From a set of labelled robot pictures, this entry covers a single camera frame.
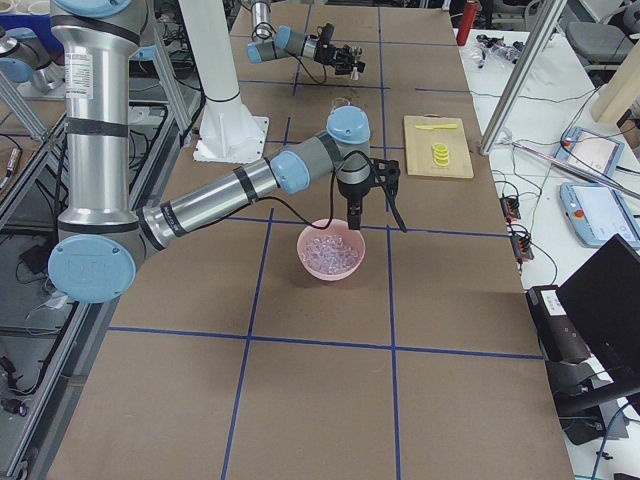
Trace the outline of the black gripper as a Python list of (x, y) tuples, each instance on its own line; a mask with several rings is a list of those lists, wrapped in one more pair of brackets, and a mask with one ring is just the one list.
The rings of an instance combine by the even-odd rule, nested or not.
[(373, 173), (363, 155), (346, 158), (337, 172), (338, 188), (347, 199), (347, 223), (350, 230), (361, 229), (362, 199), (373, 183)]
[(332, 67), (336, 75), (348, 75), (354, 67), (363, 73), (366, 64), (359, 61), (362, 49), (357, 46), (344, 45), (337, 47), (333, 44), (318, 44), (314, 53), (314, 61), (323, 66)]

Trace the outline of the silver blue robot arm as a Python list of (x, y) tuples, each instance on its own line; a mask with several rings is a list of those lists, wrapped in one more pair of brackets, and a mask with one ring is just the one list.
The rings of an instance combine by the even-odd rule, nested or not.
[(271, 23), (271, 2), (251, 1), (252, 41), (246, 54), (253, 64), (293, 58), (302, 62), (310, 59), (326, 70), (330, 67), (338, 76), (357, 80), (366, 68), (361, 60), (362, 49), (348, 44), (339, 46), (332, 42), (335, 26), (326, 23), (315, 34), (300, 32), (288, 25), (275, 28)]
[(69, 199), (47, 273), (70, 299), (114, 300), (142, 265), (175, 240), (261, 201), (330, 177), (361, 185), (370, 123), (354, 105), (334, 109), (308, 139), (266, 154), (269, 121), (253, 115), (239, 89), (223, 6), (184, 1), (181, 14), (203, 89), (204, 110), (190, 185), (151, 206), (129, 200), (132, 56), (152, 32), (148, 1), (55, 1), (51, 29), (65, 56)]

